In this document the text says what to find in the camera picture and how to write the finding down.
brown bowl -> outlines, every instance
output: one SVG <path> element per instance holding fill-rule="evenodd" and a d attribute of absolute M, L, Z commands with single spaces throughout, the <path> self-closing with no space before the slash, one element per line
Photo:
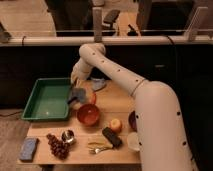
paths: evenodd
<path fill-rule="evenodd" d="M 135 118 L 135 111 L 131 112 L 129 114 L 129 125 L 134 130 L 137 131 L 137 125 L 136 125 L 136 118 Z"/>
<path fill-rule="evenodd" d="M 94 104 L 85 104 L 77 110 L 77 119 L 86 126 L 92 126 L 100 118 L 100 111 Z"/>

red apple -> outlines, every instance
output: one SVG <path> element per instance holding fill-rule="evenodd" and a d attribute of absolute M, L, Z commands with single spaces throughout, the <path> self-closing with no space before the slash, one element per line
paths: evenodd
<path fill-rule="evenodd" d="M 121 132 L 121 129 L 122 129 L 122 122 L 119 119 L 114 118 L 110 121 L 109 127 L 115 133 L 119 133 Z"/>

wooden table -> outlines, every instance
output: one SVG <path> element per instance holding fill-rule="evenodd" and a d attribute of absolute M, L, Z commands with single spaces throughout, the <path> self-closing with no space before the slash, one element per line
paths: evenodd
<path fill-rule="evenodd" d="M 91 97 L 91 82 L 85 82 L 82 85 L 87 91 L 87 98 Z M 97 125 L 86 127 L 76 119 L 75 105 L 68 121 L 60 122 L 32 122 L 27 137 L 37 137 L 40 142 L 32 163 L 28 164 L 139 164 L 140 157 L 138 152 L 128 148 L 126 137 L 132 131 L 128 124 L 128 115 L 134 110 L 133 99 L 112 81 L 107 82 L 107 86 L 96 92 L 97 103 L 101 111 L 101 118 Z M 112 149 L 101 152 L 97 155 L 88 153 L 86 147 L 88 138 L 93 136 L 102 136 L 102 129 L 109 125 L 113 118 L 119 118 L 123 123 L 122 132 L 119 137 L 123 140 L 123 145 L 119 149 Z M 46 135 L 48 133 L 60 138 L 62 132 L 72 129 L 75 133 L 76 143 L 71 147 L 69 156 L 61 161 L 51 154 Z"/>

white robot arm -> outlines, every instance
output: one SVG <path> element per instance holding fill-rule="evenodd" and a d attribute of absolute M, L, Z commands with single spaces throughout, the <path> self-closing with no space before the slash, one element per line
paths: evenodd
<path fill-rule="evenodd" d="M 143 171 L 195 171 L 175 92 L 107 59 L 103 44 L 84 44 L 79 53 L 72 76 L 87 79 L 97 67 L 135 99 Z"/>

cable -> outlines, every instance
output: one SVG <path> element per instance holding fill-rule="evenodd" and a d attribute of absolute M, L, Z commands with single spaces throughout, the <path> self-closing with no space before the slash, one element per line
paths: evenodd
<path fill-rule="evenodd" d="M 16 111 L 16 112 L 13 112 L 13 113 L 10 113 L 10 114 L 7 114 L 7 115 L 0 114 L 0 117 L 9 117 L 9 116 L 12 116 L 12 115 L 19 114 L 21 112 L 23 112 L 23 110 L 19 110 L 19 111 Z"/>
<path fill-rule="evenodd" d="M 24 47 L 24 40 L 25 40 L 25 38 L 26 38 L 27 36 L 23 36 L 22 37 L 22 41 L 21 41 L 21 45 Z"/>
<path fill-rule="evenodd" d="M 175 53 L 175 72 L 176 72 L 176 74 L 175 74 L 175 79 L 176 79 L 176 83 L 177 83 L 177 85 L 179 84 L 179 79 L 178 79 L 178 67 L 179 67 L 179 65 L 178 65 L 178 51 L 177 51 L 177 47 L 176 47 L 176 44 L 175 44 L 175 42 L 171 39 L 171 37 L 170 36 L 168 36 L 168 35 L 162 35 L 162 36 L 164 36 L 164 37 L 166 37 L 169 41 L 170 41 L 170 43 L 173 45 L 173 47 L 174 47 L 174 53 Z"/>

